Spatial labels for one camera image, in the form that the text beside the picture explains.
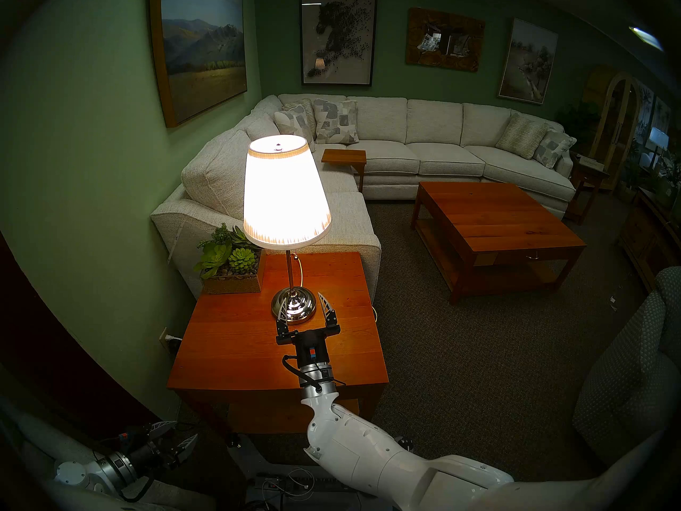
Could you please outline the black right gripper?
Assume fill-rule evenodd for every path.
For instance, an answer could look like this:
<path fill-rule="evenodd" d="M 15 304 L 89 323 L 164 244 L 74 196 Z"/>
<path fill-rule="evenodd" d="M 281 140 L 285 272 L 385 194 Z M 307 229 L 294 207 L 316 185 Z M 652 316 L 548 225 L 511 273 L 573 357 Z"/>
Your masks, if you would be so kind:
<path fill-rule="evenodd" d="M 298 330 L 290 332 L 287 323 L 289 297 L 283 299 L 277 313 L 276 342 L 278 345 L 293 344 L 295 346 L 298 367 L 329 363 L 330 358 L 327 352 L 326 338 L 337 335 L 341 331 L 336 312 L 332 305 L 321 292 L 318 292 L 317 295 L 325 317 L 326 327 L 302 332 Z"/>

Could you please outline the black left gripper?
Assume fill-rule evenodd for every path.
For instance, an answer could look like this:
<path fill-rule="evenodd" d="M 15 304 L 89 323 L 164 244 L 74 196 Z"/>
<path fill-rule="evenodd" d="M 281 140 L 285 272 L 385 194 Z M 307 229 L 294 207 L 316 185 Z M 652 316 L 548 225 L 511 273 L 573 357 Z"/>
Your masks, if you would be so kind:
<path fill-rule="evenodd" d="M 155 473 L 158 469 L 174 470 L 185 462 L 196 446 L 198 435 L 173 446 L 170 438 L 177 421 L 160 421 L 149 426 L 149 435 L 121 433 L 121 454 L 126 456 L 137 476 Z"/>

